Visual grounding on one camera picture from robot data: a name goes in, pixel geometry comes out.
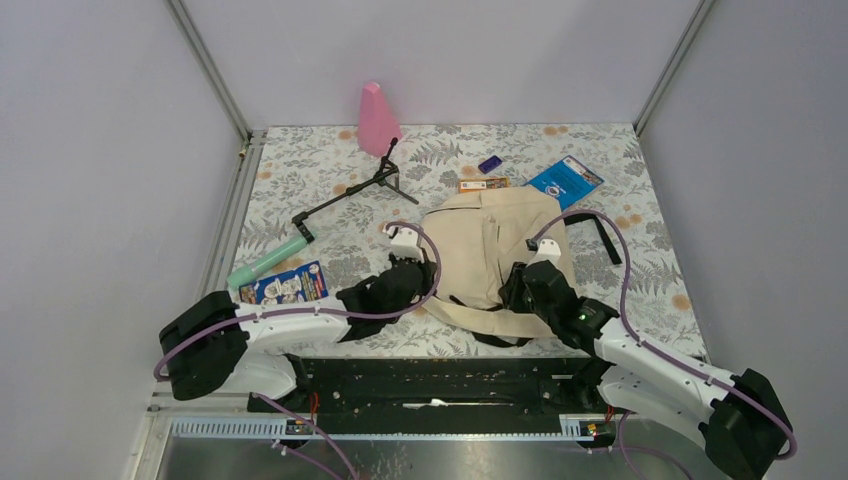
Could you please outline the beige canvas backpack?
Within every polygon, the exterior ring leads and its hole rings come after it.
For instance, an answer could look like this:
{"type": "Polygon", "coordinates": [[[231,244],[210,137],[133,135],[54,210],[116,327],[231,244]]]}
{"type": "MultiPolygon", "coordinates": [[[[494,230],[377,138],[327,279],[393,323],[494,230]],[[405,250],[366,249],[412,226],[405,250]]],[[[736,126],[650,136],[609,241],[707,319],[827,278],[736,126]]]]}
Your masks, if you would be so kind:
{"type": "MultiPolygon", "coordinates": [[[[521,347],[536,338],[557,338],[534,314],[506,309],[498,290],[516,262],[529,265],[548,260],[580,295],[568,250],[566,217],[554,198],[532,187],[449,198],[420,223],[442,258],[441,280],[425,310],[494,347],[521,347]]],[[[602,328],[602,337],[594,342],[596,353],[590,356],[602,355],[603,342],[622,339],[622,327],[619,313],[602,328]]]]}

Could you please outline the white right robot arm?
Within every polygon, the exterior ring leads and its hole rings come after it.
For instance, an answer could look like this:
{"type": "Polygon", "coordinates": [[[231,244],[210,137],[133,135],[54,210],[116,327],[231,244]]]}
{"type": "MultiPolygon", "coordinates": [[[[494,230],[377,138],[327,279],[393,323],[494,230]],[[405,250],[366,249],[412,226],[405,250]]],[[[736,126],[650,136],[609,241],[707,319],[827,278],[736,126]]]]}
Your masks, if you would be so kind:
{"type": "Polygon", "coordinates": [[[622,250],[618,307],[576,293],[557,265],[561,248],[547,235],[574,215],[564,211],[526,239],[534,255],[512,267],[502,297],[508,309],[535,315],[563,344],[589,355],[573,386],[577,405],[597,412],[608,404],[653,420],[700,447],[731,479],[762,479],[774,462],[796,455],[791,421],[765,375],[703,362],[629,321],[629,249],[622,250]]]}

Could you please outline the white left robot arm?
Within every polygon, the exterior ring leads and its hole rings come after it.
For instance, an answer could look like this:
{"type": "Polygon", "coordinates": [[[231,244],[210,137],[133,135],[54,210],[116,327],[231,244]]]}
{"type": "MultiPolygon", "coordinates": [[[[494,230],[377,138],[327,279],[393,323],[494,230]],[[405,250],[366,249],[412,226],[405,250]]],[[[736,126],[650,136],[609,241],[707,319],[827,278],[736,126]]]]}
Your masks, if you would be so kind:
{"type": "Polygon", "coordinates": [[[162,357],[154,378],[174,399],[216,392],[255,393],[296,411],[310,385],[293,360],[279,353],[301,343],[339,344],[375,336],[430,300],[441,280],[442,258],[419,225],[391,222],[387,270],[315,301],[237,303],[213,291],[158,334],[162,357]]]}

